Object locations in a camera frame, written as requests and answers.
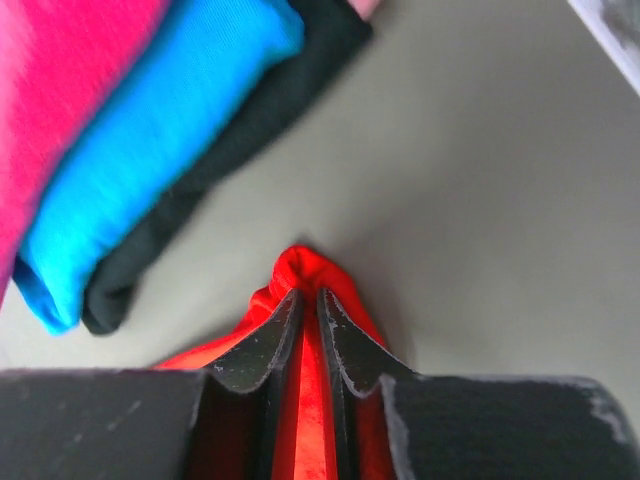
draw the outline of blue fabric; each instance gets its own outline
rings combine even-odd
[[[285,0],[173,3],[67,153],[21,245],[14,280],[53,334],[78,323],[97,263],[204,152],[264,71],[302,48],[304,25]]]

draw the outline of fabric fold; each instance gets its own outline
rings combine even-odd
[[[75,326],[97,263],[215,139],[265,70],[299,52],[285,0],[174,2],[151,45],[65,156],[14,279],[51,333]]]
[[[273,67],[209,150],[104,260],[85,290],[82,319],[115,331],[135,286],[217,181],[276,140],[316,101],[372,36],[346,0],[291,0],[305,23],[302,52]]]
[[[0,0],[0,306],[64,152],[151,40],[169,0]]]
[[[318,290],[329,288],[358,327],[383,347],[385,341],[360,301],[351,277],[327,258],[304,246],[288,248],[276,261],[269,284],[253,294],[246,315],[229,335],[177,355],[156,368],[198,369],[213,362],[266,322],[293,288],[302,290],[305,308],[300,371],[292,372],[300,388],[294,420],[295,453],[291,478],[337,480],[330,387],[315,314]],[[381,435],[386,432],[371,430],[371,433]],[[384,462],[380,459],[372,458],[368,463],[371,465],[366,471],[373,474],[363,478],[390,478],[384,474],[386,470],[381,467]]]

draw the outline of black fabric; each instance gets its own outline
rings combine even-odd
[[[195,166],[97,266],[84,292],[82,321],[95,335],[114,332],[135,286],[187,222],[209,189],[289,128],[372,36],[346,0],[289,0],[305,23],[302,53],[266,73]]]
[[[592,380],[386,376],[382,392],[397,478],[640,478],[631,426]]]

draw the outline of pink shirt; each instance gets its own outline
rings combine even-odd
[[[168,0],[0,0],[0,305],[65,150],[144,50]]]
[[[369,20],[373,15],[373,12],[378,5],[380,5],[381,0],[349,0],[349,3],[354,8],[360,18],[363,20]]]

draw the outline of stack of folded clothes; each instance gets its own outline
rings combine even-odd
[[[314,103],[377,0],[0,0],[0,301],[96,335],[220,179]]]

